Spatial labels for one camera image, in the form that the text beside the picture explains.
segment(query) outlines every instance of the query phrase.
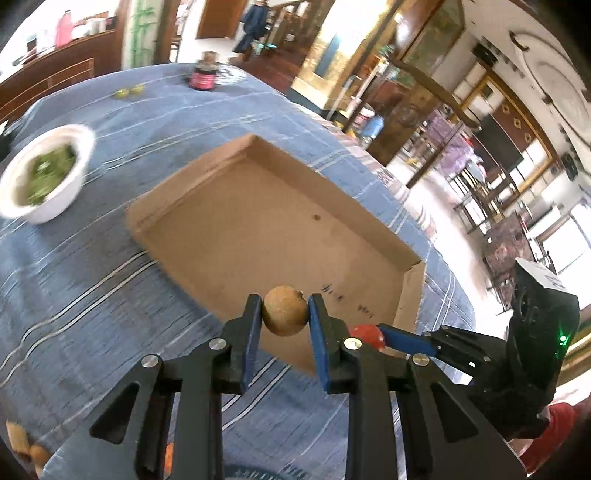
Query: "cardboard box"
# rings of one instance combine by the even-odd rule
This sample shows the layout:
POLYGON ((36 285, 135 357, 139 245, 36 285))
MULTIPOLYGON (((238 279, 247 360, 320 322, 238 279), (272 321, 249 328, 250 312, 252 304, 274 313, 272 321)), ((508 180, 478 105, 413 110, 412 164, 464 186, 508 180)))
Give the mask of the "cardboard box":
MULTIPOLYGON (((196 302, 224 321, 249 293, 278 285, 322 293, 348 325, 414 331, 420 258, 331 181, 254 135, 212 150, 141 196, 126 212, 134 238, 196 302)), ((310 332, 261 347, 314 372, 310 332)))

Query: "blue tablecloth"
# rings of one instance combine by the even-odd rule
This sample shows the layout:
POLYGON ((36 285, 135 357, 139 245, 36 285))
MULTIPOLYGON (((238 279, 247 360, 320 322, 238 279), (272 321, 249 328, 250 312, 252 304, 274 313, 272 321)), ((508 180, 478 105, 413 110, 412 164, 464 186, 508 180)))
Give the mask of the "blue tablecloth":
MULTIPOLYGON (((97 136, 85 186, 66 212, 39 226, 0 220, 1 407, 50 449, 143 355, 173 358, 220 331, 132 240, 124 210, 192 159, 249 132, 335 182, 426 261, 418 332, 443 323, 474 327, 465 293, 425 233, 321 125, 252 77, 213 92, 191 90, 190 70, 127 70, 40 100, 0 166, 1 173, 27 142, 60 125, 84 124, 97 136), (139 82, 141 95, 113 98, 139 82)), ((243 397, 224 399, 231 474, 340 480, 347 398, 328 397, 314 378, 264 352, 256 371, 243 397)))

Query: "green vegetable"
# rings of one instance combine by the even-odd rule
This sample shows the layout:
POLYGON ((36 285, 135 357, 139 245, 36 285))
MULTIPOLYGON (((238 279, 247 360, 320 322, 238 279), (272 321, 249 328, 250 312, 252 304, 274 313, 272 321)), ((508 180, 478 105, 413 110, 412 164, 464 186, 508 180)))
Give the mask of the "green vegetable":
POLYGON ((42 204, 70 173, 75 161, 76 152, 69 144, 35 158, 28 185, 29 203, 42 204))

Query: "jar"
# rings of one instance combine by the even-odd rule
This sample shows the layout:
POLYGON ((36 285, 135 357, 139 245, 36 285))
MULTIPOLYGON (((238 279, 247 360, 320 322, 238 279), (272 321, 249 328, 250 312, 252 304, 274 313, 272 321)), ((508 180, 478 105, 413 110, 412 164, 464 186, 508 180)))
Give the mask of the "jar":
POLYGON ((215 64, 203 64, 203 62, 197 62, 191 79, 189 80, 189 86, 195 90, 210 91, 216 86, 217 76, 217 65, 215 64))
POLYGON ((203 58, 195 64, 193 73, 189 80, 189 86, 195 90, 211 91, 216 86, 216 76, 219 66, 216 62, 217 53, 207 51, 203 58))

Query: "wooden floor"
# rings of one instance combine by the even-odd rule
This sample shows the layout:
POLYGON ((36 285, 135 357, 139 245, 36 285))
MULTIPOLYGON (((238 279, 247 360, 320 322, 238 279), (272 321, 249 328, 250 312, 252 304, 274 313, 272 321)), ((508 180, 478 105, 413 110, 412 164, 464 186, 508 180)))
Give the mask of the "wooden floor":
POLYGON ((230 59, 230 64, 242 68, 278 92, 287 93, 300 72, 306 53, 298 49, 267 51, 262 56, 252 55, 248 61, 239 57, 230 59))

